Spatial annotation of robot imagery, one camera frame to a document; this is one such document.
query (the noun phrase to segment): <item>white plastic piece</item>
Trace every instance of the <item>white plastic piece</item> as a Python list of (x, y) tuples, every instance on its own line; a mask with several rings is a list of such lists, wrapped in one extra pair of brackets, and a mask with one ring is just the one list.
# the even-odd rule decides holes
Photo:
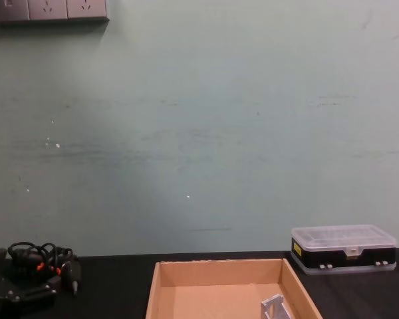
[(276, 294), (261, 302), (261, 319), (291, 319), (282, 294)]
[(364, 249), (396, 248), (396, 239), (374, 225), (294, 228), (294, 240), (305, 251), (340, 251), (359, 256)]
[(28, 0), (30, 20), (66, 20), (67, 0)]
[(353, 266), (353, 267), (335, 267), (332, 269), (317, 269), (317, 268), (307, 268), (300, 259), (291, 251), (291, 256), (298, 266), (305, 272), (305, 274), (356, 274), (363, 272), (377, 272), (377, 271), (388, 271), (394, 270), (396, 268), (396, 263), (388, 264), (387, 266), (375, 267), (371, 266)]
[(0, 23), (28, 20), (28, 0), (0, 0)]
[(107, 19), (106, 0), (68, 0), (69, 19)]

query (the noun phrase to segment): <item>table surface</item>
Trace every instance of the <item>table surface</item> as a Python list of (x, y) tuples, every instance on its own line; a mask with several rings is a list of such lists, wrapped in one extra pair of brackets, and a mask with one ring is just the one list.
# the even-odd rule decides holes
[(53, 308), (24, 318), (144, 319), (158, 261), (288, 258), (323, 318), (399, 319), (399, 249), (396, 270), (371, 274), (308, 276), (288, 252), (200, 253), (82, 257), (79, 295), (60, 294)]

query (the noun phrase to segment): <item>yellow label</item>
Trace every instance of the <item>yellow label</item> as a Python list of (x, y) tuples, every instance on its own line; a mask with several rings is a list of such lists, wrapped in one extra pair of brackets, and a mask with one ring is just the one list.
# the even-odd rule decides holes
[(294, 243), (294, 250), (297, 254), (299, 254), (299, 256), (301, 256), (301, 248), (297, 243)]

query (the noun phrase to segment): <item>wall outlet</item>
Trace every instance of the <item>wall outlet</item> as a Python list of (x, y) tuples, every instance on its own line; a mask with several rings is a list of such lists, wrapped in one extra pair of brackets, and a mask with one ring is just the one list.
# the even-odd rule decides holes
[(0, 0), (0, 22), (28, 20), (28, 0)]
[(67, 0), (69, 19), (107, 19), (106, 0)]
[(66, 20), (66, 3), (67, 0), (28, 0), (30, 20)]

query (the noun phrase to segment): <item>open cardboard box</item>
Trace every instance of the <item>open cardboard box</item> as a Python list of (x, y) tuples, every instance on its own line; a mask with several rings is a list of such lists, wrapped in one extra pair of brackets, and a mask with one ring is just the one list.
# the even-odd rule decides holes
[(146, 319), (260, 319), (276, 294), (291, 319), (322, 319), (286, 259), (157, 263)]

